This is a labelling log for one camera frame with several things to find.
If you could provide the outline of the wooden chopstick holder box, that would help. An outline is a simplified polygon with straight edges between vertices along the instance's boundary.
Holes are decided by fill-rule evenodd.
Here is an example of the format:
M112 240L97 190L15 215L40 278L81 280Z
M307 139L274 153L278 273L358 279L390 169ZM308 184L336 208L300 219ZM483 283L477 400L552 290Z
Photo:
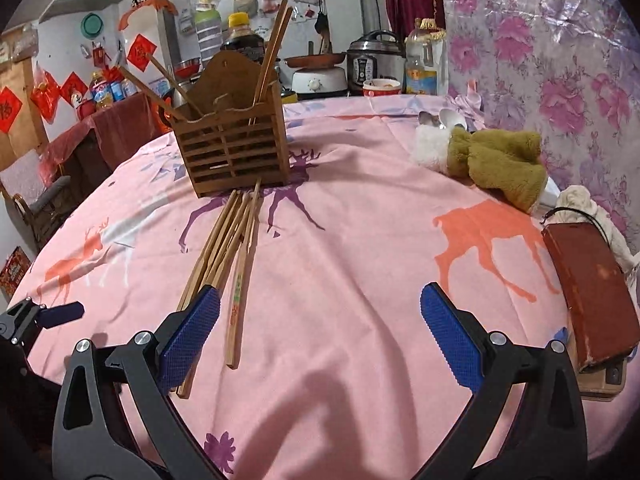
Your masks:
M264 188L288 183L280 82L271 72L266 94L255 100L259 77L259 64L239 52L221 51L171 121L197 196L251 188L256 182Z

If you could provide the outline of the clear cooking oil bottle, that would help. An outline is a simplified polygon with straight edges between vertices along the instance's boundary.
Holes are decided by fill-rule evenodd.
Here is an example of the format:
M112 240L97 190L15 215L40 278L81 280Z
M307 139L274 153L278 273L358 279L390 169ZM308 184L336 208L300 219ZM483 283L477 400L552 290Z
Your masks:
M434 18L418 18L405 41L405 83L409 94L444 96L448 92L446 30Z

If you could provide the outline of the olive green plush towel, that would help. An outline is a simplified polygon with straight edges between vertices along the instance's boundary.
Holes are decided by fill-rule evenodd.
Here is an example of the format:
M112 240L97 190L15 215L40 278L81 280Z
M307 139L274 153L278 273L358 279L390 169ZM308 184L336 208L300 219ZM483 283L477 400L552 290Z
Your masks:
M540 159L541 136L531 131L416 128L413 160L432 171L470 180L483 190L499 192L515 208L531 212L548 181Z

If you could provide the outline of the red cloth covered table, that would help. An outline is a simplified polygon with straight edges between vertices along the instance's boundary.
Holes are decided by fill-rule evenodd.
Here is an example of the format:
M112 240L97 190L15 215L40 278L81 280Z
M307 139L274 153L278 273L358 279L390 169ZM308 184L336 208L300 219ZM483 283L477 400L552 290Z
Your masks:
M58 167L92 132L102 158L111 170L130 159L144 144L163 134L157 114L143 93L101 108L49 142L40 156L38 167L39 177L45 185L53 183Z

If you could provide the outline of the white refrigerator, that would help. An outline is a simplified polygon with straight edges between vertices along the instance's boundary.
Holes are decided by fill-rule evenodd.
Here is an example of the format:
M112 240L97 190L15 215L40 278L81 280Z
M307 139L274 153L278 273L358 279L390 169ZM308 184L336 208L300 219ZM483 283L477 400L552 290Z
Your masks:
M145 0L122 14L118 23L126 69L159 96L169 90L169 82L149 56L166 73L181 61L176 16L177 10L169 0Z

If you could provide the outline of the floral plastic wall cover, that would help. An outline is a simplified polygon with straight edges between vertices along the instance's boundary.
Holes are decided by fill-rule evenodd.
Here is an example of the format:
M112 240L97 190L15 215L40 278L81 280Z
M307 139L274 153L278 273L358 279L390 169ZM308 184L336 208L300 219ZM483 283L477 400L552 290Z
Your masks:
M618 0L444 0L449 90L475 82L487 125L542 137L639 244L639 35Z

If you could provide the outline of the silver pressure cooker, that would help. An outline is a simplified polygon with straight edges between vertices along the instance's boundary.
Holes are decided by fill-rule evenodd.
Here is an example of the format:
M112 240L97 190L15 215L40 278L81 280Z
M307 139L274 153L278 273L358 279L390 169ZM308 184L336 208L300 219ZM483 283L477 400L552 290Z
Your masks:
M393 79L404 86L404 42L389 30L367 32L349 45L346 67L349 92L355 96L371 79Z

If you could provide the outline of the brown leather wallet case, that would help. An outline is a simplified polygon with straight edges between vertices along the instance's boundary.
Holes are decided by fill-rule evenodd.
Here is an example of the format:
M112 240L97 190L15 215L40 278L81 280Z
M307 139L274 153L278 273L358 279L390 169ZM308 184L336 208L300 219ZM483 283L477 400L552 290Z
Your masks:
M634 303L611 248L590 223L542 230L570 316L578 370L628 356L639 343Z

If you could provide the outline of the pink deer print tablecloth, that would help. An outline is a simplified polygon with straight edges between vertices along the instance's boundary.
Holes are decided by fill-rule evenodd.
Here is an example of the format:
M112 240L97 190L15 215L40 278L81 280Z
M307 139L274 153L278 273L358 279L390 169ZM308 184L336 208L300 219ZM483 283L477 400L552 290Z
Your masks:
M514 344L562 341L570 320L544 226L412 162L404 98L298 103L283 116L292 182L260 188L238 368L226 367L224 349L255 185L238 189L192 298L212 286L219 316L170 400L218 479L419 479L472 396L424 322L421 292L439 284ZM42 456L55 478L55 413L76 344L126 344L179 312L229 196L198 198L166 134L123 162L43 248L15 303L78 301L85 314L45 330L32 350L1 341L1 404L25 413L1 425L6 478L40 477ZM623 368L612 401L580 396L588 460L638 414L636 347ZM481 463L499 453L523 390L512 387ZM118 393L142 455L159 464L128 386Z

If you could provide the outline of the red white bowl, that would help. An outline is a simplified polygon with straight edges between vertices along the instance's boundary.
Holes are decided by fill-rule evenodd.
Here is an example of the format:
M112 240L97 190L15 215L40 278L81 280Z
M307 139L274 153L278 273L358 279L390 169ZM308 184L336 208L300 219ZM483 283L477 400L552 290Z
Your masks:
M362 85L364 96L394 96L401 94L402 83L396 79L375 78L366 80Z

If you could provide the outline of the soy sauce bottle yellow cap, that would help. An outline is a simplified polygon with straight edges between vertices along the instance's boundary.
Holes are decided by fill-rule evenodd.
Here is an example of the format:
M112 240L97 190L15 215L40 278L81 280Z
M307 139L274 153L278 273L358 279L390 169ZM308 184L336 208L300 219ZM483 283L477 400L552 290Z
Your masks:
M262 64L265 57L265 41L250 28L250 17L246 12L234 12L228 18L228 39L222 44L221 50L236 51L247 58Z

